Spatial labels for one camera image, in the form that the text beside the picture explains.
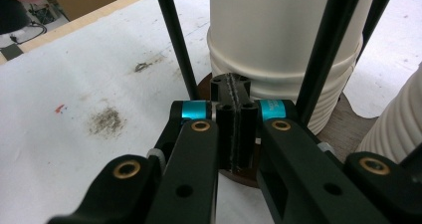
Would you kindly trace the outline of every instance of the white paper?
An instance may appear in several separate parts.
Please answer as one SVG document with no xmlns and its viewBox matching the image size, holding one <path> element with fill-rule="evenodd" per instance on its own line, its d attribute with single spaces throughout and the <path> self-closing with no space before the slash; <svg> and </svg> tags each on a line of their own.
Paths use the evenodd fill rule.
<svg viewBox="0 0 422 224">
<path fill-rule="evenodd" d="M 353 110 L 381 115 L 422 61 L 422 0 L 390 0 L 344 89 Z"/>
</svg>

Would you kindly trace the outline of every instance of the stacked white cups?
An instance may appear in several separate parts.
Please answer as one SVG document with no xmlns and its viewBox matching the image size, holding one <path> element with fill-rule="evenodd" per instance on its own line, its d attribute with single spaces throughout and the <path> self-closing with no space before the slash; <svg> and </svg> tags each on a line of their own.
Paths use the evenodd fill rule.
<svg viewBox="0 0 422 224">
<path fill-rule="evenodd" d="M 210 1 L 213 75 L 237 73 L 252 80 L 253 98 L 295 102 L 326 0 Z M 359 0 L 311 118 L 313 133 L 328 122 L 353 71 L 371 2 Z"/>
</svg>

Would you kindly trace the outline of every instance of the black object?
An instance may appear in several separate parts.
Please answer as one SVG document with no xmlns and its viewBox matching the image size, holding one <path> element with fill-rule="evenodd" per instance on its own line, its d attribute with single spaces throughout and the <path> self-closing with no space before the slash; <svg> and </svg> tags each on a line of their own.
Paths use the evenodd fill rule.
<svg viewBox="0 0 422 224">
<path fill-rule="evenodd" d="M 276 223 L 388 223 L 294 120 L 264 122 L 258 183 Z"/>
<path fill-rule="evenodd" d="M 0 51 L 7 61 L 15 59 L 23 54 L 22 50 L 16 44 L 2 48 Z"/>
<path fill-rule="evenodd" d="M 164 17 L 165 25 L 167 26 L 168 34 L 170 35 L 171 43 L 173 44 L 174 53 L 176 54 L 177 62 L 179 63 L 190 100 L 199 100 L 195 76 L 193 75 L 192 65 L 190 64 L 174 1 L 158 0 L 158 3 L 161 8 L 162 16 Z"/>
<path fill-rule="evenodd" d="M 18 31 L 30 23 L 24 6 L 17 0 L 0 0 L 0 35 Z"/>
<path fill-rule="evenodd" d="M 359 0 L 327 0 L 316 35 L 297 109 L 301 122 L 308 125 L 353 11 Z"/>
<path fill-rule="evenodd" d="M 235 171 L 250 167 L 255 144 L 258 106 L 249 99 L 251 81 L 237 74 L 211 80 L 211 101 L 216 105 L 220 135 L 220 167 Z"/>
<path fill-rule="evenodd" d="M 413 175 L 415 180 L 422 183 L 422 143 L 400 162 L 400 166 Z"/>
<path fill-rule="evenodd" d="M 392 223 L 422 222 L 422 184 L 400 165 L 357 152 L 347 157 L 344 173 Z"/>
</svg>

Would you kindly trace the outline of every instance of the white plastic cup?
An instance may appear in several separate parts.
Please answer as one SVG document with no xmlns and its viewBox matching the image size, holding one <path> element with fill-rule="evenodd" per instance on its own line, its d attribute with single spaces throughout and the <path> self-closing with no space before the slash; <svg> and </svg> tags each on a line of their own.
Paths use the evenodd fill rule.
<svg viewBox="0 0 422 224">
<path fill-rule="evenodd" d="M 237 73 L 252 81 L 257 99 L 295 101 L 311 56 L 326 0 L 210 0 L 208 31 L 213 75 Z M 309 128 L 326 125 L 354 68 L 372 0 L 360 0 L 335 57 Z"/>
<path fill-rule="evenodd" d="M 401 162 L 422 143 L 422 64 L 409 78 L 356 151 L 370 151 Z"/>
</svg>

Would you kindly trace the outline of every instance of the black cable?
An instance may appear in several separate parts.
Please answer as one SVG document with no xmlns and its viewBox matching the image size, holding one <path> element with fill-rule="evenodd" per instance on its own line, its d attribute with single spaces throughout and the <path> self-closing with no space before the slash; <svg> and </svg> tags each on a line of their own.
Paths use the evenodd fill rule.
<svg viewBox="0 0 422 224">
<path fill-rule="evenodd" d="M 12 42 L 14 42 L 16 45 L 22 45 L 22 44 L 24 44 L 24 43 L 26 43 L 26 42 L 29 42 L 29 41 L 31 41 L 31 40 L 33 40 L 33 39 L 35 39 L 35 38 L 37 38 L 37 37 L 39 37 L 39 36 L 41 36 L 41 35 L 43 35 L 43 34 L 45 34 L 45 33 L 47 33 L 47 28 L 46 28 L 46 26 L 44 26 L 43 24 L 40 24 L 40 23 L 37 23 L 37 22 L 34 22 L 34 21 L 31 21 L 31 24 L 30 25 L 28 25 L 27 27 L 33 27 L 33 28 L 42 28 L 43 30 L 39 33 L 39 34 L 37 34 L 35 37 L 33 37 L 33 38 L 30 38 L 30 39 L 28 39 L 28 40 L 26 40 L 26 41 L 23 41 L 23 42 L 18 42 L 18 38 L 17 37 L 15 37 L 13 34 L 12 35 L 10 35 L 10 40 L 12 40 Z"/>
</svg>

